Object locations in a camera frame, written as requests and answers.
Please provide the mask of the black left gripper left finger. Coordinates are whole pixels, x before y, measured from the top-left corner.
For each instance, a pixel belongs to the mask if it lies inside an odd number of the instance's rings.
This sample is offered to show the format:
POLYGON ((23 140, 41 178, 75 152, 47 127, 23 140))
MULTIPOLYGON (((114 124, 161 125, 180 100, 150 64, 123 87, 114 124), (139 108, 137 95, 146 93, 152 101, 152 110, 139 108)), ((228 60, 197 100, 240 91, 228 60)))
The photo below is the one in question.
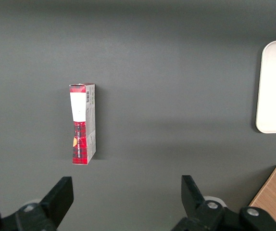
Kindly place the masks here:
POLYGON ((0 231, 56 231, 73 201, 72 177, 62 177, 40 202, 0 215, 0 231))

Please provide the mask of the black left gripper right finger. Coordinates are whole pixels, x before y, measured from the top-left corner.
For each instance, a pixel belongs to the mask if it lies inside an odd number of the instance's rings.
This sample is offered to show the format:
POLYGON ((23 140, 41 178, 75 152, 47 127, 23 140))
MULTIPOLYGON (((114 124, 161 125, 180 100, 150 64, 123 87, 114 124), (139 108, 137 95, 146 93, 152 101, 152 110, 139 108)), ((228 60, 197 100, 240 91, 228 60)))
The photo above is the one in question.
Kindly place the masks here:
POLYGON ((215 200, 206 200, 190 175, 181 178, 186 212, 174 231, 276 231, 276 221, 265 210, 246 206, 235 213, 215 200))

